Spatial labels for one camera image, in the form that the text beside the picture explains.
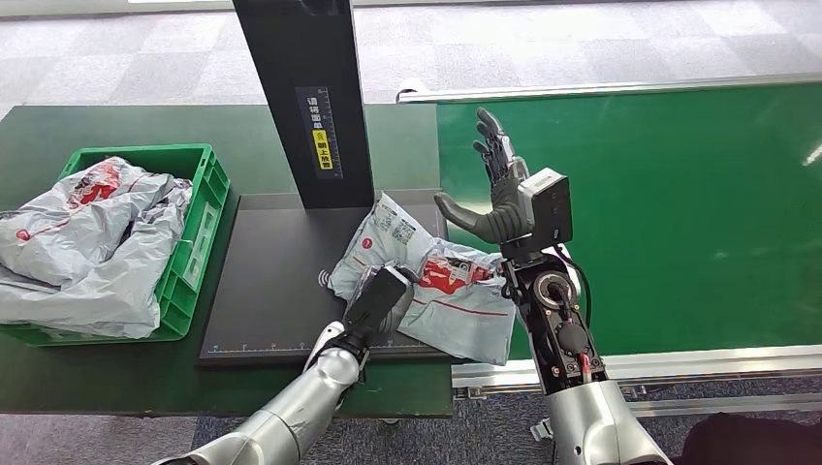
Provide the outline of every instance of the black cable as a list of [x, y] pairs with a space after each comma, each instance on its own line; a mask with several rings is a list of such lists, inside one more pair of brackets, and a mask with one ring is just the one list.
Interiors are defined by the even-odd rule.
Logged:
[[591, 295], [590, 295], [590, 286], [588, 284], [588, 278], [585, 277], [585, 272], [583, 271], [580, 266], [571, 261], [571, 259], [562, 252], [562, 249], [559, 248], [559, 244], [553, 247], [553, 250], [562, 259], [563, 262], [571, 266], [572, 268], [576, 269], [578, 273], [580, 273], [580, 279], [583, 281], [583, 291], [585, 292], [585, 325], [588, 326], [590, 329], [590, 319], [591, 319]]

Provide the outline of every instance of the barcode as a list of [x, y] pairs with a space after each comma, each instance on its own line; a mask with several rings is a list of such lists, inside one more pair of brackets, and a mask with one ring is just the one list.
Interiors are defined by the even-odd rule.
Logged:
[[391, 233], [391, 237], [398, 240], [402, 245], [408, 245], [408, 241], [411, 240], [411, 237], [416, 231], [417, 229], [411, 226], [410, 223], [405, 220], [400, 220], [399, 224], [396, 225], [396, 228], [394, 228], [394, 231]]
[[380, 205], [377, 211], [374, 212], [374, 223], [377, 224], [377, 228], [386, 233], [391, 229], [394, 218], [396, 218], [396, 212], [385, 205]]

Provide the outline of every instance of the plastic mailer bag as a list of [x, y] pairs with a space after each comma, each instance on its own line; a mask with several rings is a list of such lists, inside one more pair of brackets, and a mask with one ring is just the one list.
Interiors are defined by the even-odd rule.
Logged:
[[338, 297], [351, 300], [363, 271], [371, 265], [403, 264], [419, 274], [434, 237], [383, 193], [354, 232], [329, 278]]
[[373, 265], [404, 264], [420, 280], [413, 298], [395, 307], [397, 330], [455, 357], [505, 364], [517, 308], [500, 295], [502, 258], [431, 236], [383, 194], [351, 239], [329, 288], [351, 300]]
[[438, 240], [397, 329], [454, 357], [504, 365], [517, 307], [500, 294], [499, 254]]
[[0, 213], [0, 324], [141, 338], [191, 183], [112, 157]]

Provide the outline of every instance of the green table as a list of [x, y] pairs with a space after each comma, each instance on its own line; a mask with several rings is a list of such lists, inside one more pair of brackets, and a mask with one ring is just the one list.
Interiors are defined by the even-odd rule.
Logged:
[[[435, 108], [366, 108], [378, 188], [439, 186]], [[298, 374], [199, 370], [194, 361], [219, 280], [239, 194], [296, 192], [267, 107], [17, 107], [0, 122], [0, 209], [47, 190], [89, 146], [209, 142], [232, 180], [188, 337], [180, 342], [29, 348], [0, 335], [0, 412], [247, 415]], [[371, 363], [343, 416], [448, 416], [448, 363]]]
[[[570, 177], [569, 248], [605, 355], [820, 344], [820, 80], [446, 96], [442, 188], [490, 207], [470, 146], [483, 105], [533, 171]], [[529, 357], [517, 327], [512, 358]]]

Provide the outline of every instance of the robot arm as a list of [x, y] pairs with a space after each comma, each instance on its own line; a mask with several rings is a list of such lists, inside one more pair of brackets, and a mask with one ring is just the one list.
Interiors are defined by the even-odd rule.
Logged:
[[293, 465], [326, 431], [368, 360], [368, 337], [411, 286], [392, 266], [380, 269], [346, 310], [323, 329], [301, 375], [237, 430], [154, 465]]
[[[449, 221], [499, 245], [503, 295], [517, 304], [528, 331], [555, 451], [563, 464], [671, 464], [608, 380], [590, 334], [587, 279], [561, 245], [573, 235], [568, 178], [547, 168], [529, 175], [499, 121], [483, 108], [477, 117], [485, 143], [474, 148], [489, 177], [491, 212], [477, 214], [444, 193], [434, 199]], [[585, 318], [571, 278], [577, 274]]]

